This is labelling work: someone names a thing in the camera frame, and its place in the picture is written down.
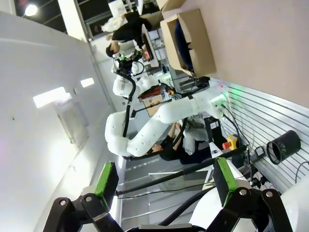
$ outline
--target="white robot body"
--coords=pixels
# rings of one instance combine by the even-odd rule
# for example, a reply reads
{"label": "white robot body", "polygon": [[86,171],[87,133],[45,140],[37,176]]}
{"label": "white robot body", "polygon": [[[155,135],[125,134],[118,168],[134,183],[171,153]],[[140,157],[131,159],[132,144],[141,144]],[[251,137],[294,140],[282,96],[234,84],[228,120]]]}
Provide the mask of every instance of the white robot body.
{"label": "white robot body", "polygon": [[282,194],[281,199],[294,232],[308,231],[309,176]]}
{"label": "white robot body", "polygon": [[[161,83],[166,83],[166,80],[170,79],[170,74],[166,73],[160,76],[142,76],[140,75],[140,80],[135,81],[136,83],[136,90],[135,93],[137,96],[142,94],[143,92],[149,90],[152,86],[156,86],[159,84],[159,81]],[[132,90],[133,86],[132,83],[128,80],[124,79],[123,77],[117,75],[114,85],[112,87],[112,91],[116,96],[120,97],[129,97],[130,92]]]}
{"label": "white robot body", "polygon": [[190,98],[186,97],[161,105],[132,140],[123,138],[126,112],[111,114],[105,129],[109,150],[116,155],[141,157],[158,141],[169,124],[205,111],[214,118],[219,118],[218,109],[222,101],[225,101],[224,97],[218,98],[222,95],[222,91],[223,87],[211,87],[193,94]]}

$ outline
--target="box flap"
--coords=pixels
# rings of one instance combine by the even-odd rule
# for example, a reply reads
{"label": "box flap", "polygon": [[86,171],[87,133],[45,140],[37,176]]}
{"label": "box flap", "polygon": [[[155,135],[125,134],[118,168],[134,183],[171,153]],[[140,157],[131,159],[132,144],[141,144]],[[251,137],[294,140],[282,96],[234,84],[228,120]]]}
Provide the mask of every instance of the box flap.
{"label": "box flap", "polygon": [[178,14],[185,39],[189,44],[190,56],[197,77],[215,73],[216,68],[211,44],[199,9]]}
{"label": "box flap", "polygon": [[186,0],[168,0],[162,9],[162,12],[171,11],[180,8]]}
{"label": "box flap", "polygon": [[168,2],[168,0],[156,0],[156,3],[158,4],[159,9],[161,10],[164,5]]}
{"label": "box flap", "polygon": [[162,12],[171,11],[180,8],[186,0],[156,0],[159,9]]}
{"label": "box flap", "polygon": [[163,20],[160,23],[165,48],[167,51],[170,65],[176,70],[181,70],[185,73],[190,74],[190,72],[185,69],[186,65],[177,52],[176,41],[175,41],[175,29],[177,19],[178,19],[177,15],[174,15],[173,17]]}

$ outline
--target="black hose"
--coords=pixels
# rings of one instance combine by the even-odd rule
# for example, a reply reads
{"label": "black hose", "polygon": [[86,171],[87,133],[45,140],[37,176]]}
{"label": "black hose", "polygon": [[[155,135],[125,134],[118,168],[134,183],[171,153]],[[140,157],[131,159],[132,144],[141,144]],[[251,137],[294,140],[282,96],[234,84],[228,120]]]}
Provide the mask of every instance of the black hose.
{"label": "black hose", "polygon": [[150,154],[147,154],[147,155],[143,155],[143,156],[140,156],[140,157],[123,157],[125,160],[128,160],[128,161],[133,161],[133,160],[143,160],[143,159],[147,159],[147,158],[150,158],[150,157],[153,157],[153,156],[156,156],[156,155],[160,155],[160,154],[163,154],[163,153],[166,153],[166,152],[170,152],[173,147],[176,145],[176,143],[178,142],[178,140],[181,139],[182,135],[183,135],[183,131],[185,129],[185,126],[187,124],[187,121],[188,121],[188,118],[186,117],[184,120],[183,120],[183,126],[178,134],[178,136],[176,137],[176,139],[173,141],[173,143],[167,145],[167,147],[162,150],[162,151],[156,151],[156,152],[153,152],[153,153],[150,153]]}
{"label": "black hose", "polygon": [[129,82],[132,83],[132,90],[129,94],[129,97],[128,97],[128,103],[132,101],[132,97],[135,93],[135,90],[136,90],[136,83],[135,81],[132,80],[132,78],[130,76],[126,76],[124,75],[123,73],[121,73],[119,70],[116,71],[116,74],[123,77],[124,79],[128,80]]}
{"label": "black hose", "polygon": [[200,200],[206,193],[215,188],[215,186],[202,190],[201,192],[195,194],[190,197],[185,203],[183,203],[178,209],[176,209],[171,215],[169,215],[164,221],[162,221],[159,226],[168,226],[171,224],[176,218],[180,216],[187,208],[189,208],[194,202]]}
{"label": "black hose", "polygon": [[129,120],[130,120],[130,105],[126,105],[126,123],[124,128],[123,137],[126,137],[127,129],[129,127]]}
{"label": "black hose", "polygon": [[236,124],[228,116],[223,115],[223,117],[225,117],[235,127],[236,132],[237,132],[237,136],[238,136],[238,140],[239,140],[239,146],[241,146],[242,142],[241,142],[241,137],[240,137],[240,133],[239,133],[238,127],[236,126]]}
{"label": "black hose", "polygon": [[142,62],[136,61],[136,63],[140,63],[143,66],[143,70],[140,73],[135,74],[134,76],[138,76],[138,75],[142,74],[145,71],[145,66],[144,66],[144,64]]}
{"label": "black hose", "polygon": [[[236,148],[235,150],[223,153],[219,157],[223,157],[223,158],[227,159],[227,158],[230,158],[233,155],[238,155],[239,153],[244,152],[246,149],[247,149],[247,146],[243,145],[243,146],[240,146],[240,147]],[[206,167],[209,167],[209,166],[213,165],[215,160],[216,160],[216,158],[207,159],[207,160],[205,160],[202,163],[199,163],[199,164],[194,165],[192,167],[183,169],[182,171],[179,171],[177,173],[174,173],[174,174],[171,174],[171,175],[168,175],[168,176],[164,176],[164,177],[162,177],[160,179],[153,180],[153,181],[150,181],[148,183],[145,183],[145,184],[142,184],[142,185],[139,185],[139,186],[127,189],[127,190],[116,191],[115,195],[119,196],[119,195],[123,195],[123,194],[129,193],[129,192],[134,192],[134,191],[137,191],[137,190],[140,190],[140,189],[143,189],[143,188],[145,189],[147,187],[150,187],[150,186],[153,186],[153,185],[157,185],[157,184],[160,184],[160,183],[168,181],[168,180],[175,179],[175,178],[177,178],[179,176],[188,175],[190,173],[196,172],[197,170],[200,170],[200,169],[203,169],[203,168],[206,168]]]}

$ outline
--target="slatted wall panel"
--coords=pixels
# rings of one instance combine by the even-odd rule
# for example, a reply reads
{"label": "slatted wall panel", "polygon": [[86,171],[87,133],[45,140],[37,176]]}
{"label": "slatted wall panel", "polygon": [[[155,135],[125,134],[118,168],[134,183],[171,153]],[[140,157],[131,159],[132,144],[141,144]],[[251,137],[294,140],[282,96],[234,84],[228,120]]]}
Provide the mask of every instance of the slatted wall panel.
{"label": "slatted wall panel", "polygon": [[[230,110],[253,149],[258,146],[265,148],[269,141],[288,130],[295,131],[300,137],[301,150],[281,164],[273,165],[268,157],[257,164],[281,186],[282,191],[287,190],[295,184],[299,165],[309,160],[309,109],[254,89],[220,83],[227,86]],[[222,120],[222,125],[227,134],[236,133],[227,120]],[[308,174],[309,166],[305,164],[300,168],[298,180]]]}

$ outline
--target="black cable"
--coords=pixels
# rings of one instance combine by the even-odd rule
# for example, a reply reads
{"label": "black cable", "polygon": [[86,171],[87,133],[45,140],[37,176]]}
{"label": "black cable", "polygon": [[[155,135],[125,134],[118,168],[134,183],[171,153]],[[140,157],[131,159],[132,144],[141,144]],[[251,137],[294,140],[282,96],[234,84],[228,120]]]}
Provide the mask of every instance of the black cable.
{"label": "black cable", "polygon": [[138,75],[142,74],[144,72],[144,70],[145,70],[145,66],[144,66],[144,64],[142,62],[136,61],[136,63],[140,63],[143,66],[143,70],[140,73],[135,74],[134,76],[138,76]]}
{"label": "black cable", "polygon": [[237,136],[238,136],[238,139],[239,139],[239,145],[242,145],[241,137],[240,137],[239,130],[238,130],[238,127],[236,126],[236,124],[228,116],[226,116],[225,114],[223,114],[223,117],[225,117],[230,123],[233,124],[233,126],[235,127],[236,132],[237,132]]}
{"label": "black cable", "polygon": [[[223,153],[218,157],[223,157],[223,158],[227,159],[227,158],[230,158],[233,155],[238,155],[239,153],[244,152],[246,149],[247,149],[247,146],[240,146],[240,147],[236,148],[235,150]],[[123,194],[129,193],[129,192],[134,192],[134,191],[137,191],[137,190],[140,190],[140,189],[143,189],[143,188],[147,188],[147,187],[150,187],[150,186],[153,186],[153,185],[163,183],[163,182],[168,181],[168,180],[175,179],[179,176],[188,175],[190,173],[196,172],[197,170],[200,170],[200,169],[203,169],[203,168],[206,168],[206,167],[213,165],[214,161],[216,159],[217,158],[207,159],[202,163],[199,163],[199,164],[194,165],[194,166],[189,167],[189,168],[185,168],[182,171],[179,171],[177,173],[174,173],[174,174],[171,174],[171,175],[168,175],[168,176],[164,176],[164,177],[159,178],[157,180],[153,180],[153,181],[150,181],[148,183],[145,183],[145,184],[142,184],[142,185],[130,188],[130,189],[126,189],[126,190],[123,190],[123,191],[116,191],[115,195],[119,196],[119,195],[123,195]]]}
{"label": "black cable", "polygon": [[136,110],[135,112],[137,113],[137,112],[139,112],[139,111],[143,111],[143,110],[146,110],[146,109],[155,107],[155,106],[157,106],[157,105],[162,105],[162,104],[165,104],[165,103],[168,103],[168,102],[171,102],[171,101],[172,101],[172,99],[169,99],[169,100],[166,100],[166,101],[162,101],[162,102],[158,102],[158,103],[156,103],[156,104],[153,104],[153,105],[147,106],[147,107],[145,107],[145,108]]}
{"label": "black cable", "polygon": [[122,134],[123,137],[126,137],[127,129],[129,127],[130,108],[131,108],[130,105],[126,106],[126,122],[125,122],[124,133]]}
{"label": "black cable", "polygon": [[124,79],[126,79],[126,80],[128,80],[129,82],[132,83],[132,90],[131,90],[131,92],[130,92],[130,94],[129,94],[129,97],[128,97],[128,103],[129,103],[129,102],[132,101],[132,97],[133,97],[133,95],[134,95],[134,93],[135,93],[135,90],[136,90],[136,83],[135,83],[134,80],[132,80],[131,77],[124,75],[124,74],[121,73],[119,70],[116,71],[116,74],[119,75],[119,76],[121,76],[121,77],[123,77]]}
{"label": "black cable", "polygon": [[169,85],[166,84],[166,83],[161,83],[161,85],[163,85],[163,86],[169,88],[169,89],[172,90],[174,93],[179,94],[179,95],[181,95],[182,97],[187,97],[188,95],[192,95],[192,94],[194,94],[194,93],[200,91],[201,89],[204,89],[204,88],[205,88],[205,87],[201,87],[201,88],[198,88],[198,89],[193,90],[192,92],[191,92],[191,91],[188,91],[188,92],[186,92],[186,93],[179,93],[179,92],[176,92],[176,89],[175,89],[175,88],[173,88],[172,86],[169,86]]}
{"label": "black cable", "polygon": [[162,191],[156,191],[156,192],[149,192],[149,193],[145,193],[145,194],[137,195],[137,196],[132,196],[132,197],[118,197],[117,199],[138,198],[138,197],[143,197],[143,196],[147,196],[147,195],[150,195],[150,194],[161,193],[161,192],[176,192],[176,191],[180,191],[180,190],[184,190],[184,189],[189,189],[189,188],[196,187],[196,186],[201,186],[201,185],[212,184],[212,183],[214,183],[214,181],[207,182],[207,183],[204,183],[204,184],[199,184],[199,185],[191,185],[191,186],[188,186],[188,187],[179,188],[179,189],[174,189],[174,190],[162,190]]}
{"label": "black cable", "polygon": [[171,224],[176,218],[178,218],[187,208],[189,208],[194,202],[200,200],[206,193],[212,190],[214,187],[202,190],[201,192],[195,194],[190,197],[185,203],[183,203],[178,209],[176,209],[171,215],[169,215],[164,221],[162,221],[160,226],[168,226]]}
{"label": "black cable", "polygon": [[298,169],[297,169],[297,171],[296,171],[296,175],[295,175],[295,184],[297,183],[297,175],[298,175],[299,169],[300,169],[305,163],[307,163],[307,164],[309,165],[309,161],[302,162],[302,163],[299,165],[299,167],[298,167]]}
{"label": "black cable", "polygon": [[240,133],[241,133],[242,136],[245,138],[245,140],[247,140],[247,143],[248,143],[248,145],[249,145],[249,151],[250,151],[251,148],[252,148],[251,145],[250,145],[250,142],[249,142],[249,140],[247,139],[247,137],[244,135],[244,133],[241,131],[241,129],[239,128],[239,125],[238,125],[238,123],[237,123],[237,121],[236,121],[234,115],[232,114],[232,112],[231,112],[225,105],[222,104],[221,106],[222,106],[224,109],[226,109],[226,110],[230,113],[230,115],[232,116],[232,118],[233,118],[233,120],[235,121],[236,126],[238,127]]}

